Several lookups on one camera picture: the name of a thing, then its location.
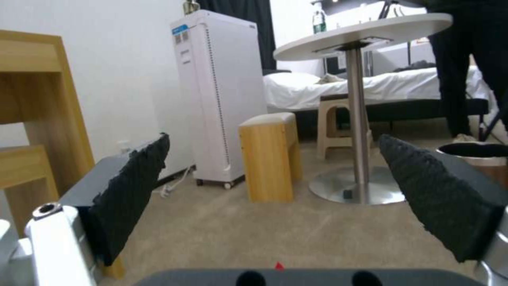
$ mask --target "blue label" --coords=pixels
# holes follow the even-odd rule
[[[189,29],[189,27],[187,25],[182,25],[180,27],[176,27],[173,29],[173,35],[180,34],[187,29]]]

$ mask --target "bed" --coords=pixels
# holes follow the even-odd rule
[[[347,80],[315,84],[318,81],[317,76],[305,73],[264,76],[269,111],[294,112],[302,137],[315,137],[320,96],[347,93]],[[371,122],[443,117],[435,68],[364,77],[364,86]],[[482,122],[483,116],[489,113],[492,94],[476,66],[469,68],[466,91],[468,114],[480,116]],[[338,112],[337,117],[338,122],[349,122],[347,112]]]

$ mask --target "white pillow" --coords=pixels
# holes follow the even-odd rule
[[[320,78],[309,73],[302,72],[281,72],[265,75],[265,85],[283,85],[291,88],[304,88],[316,84]]]

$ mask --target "white tabletop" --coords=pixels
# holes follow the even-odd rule
[[[303,61],[324,58],[337,53],[346,43],[376,38],[375,49],[430,36],[452,25],[451,15],[431,13],[371,21],[319,33],[286,44],[273,52],[278,61]]]

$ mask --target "round table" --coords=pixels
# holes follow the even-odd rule
[[[371,21],[309,36],[274,52],[278,61],[303,61],[344,51],[353,136],[354,166],[321,174],[309,189],[329,201],[365,205],[404,201],[386,167],[369,167],[361,49],[377,49],[435,34],[452,25],[448,14],[422,14]]]

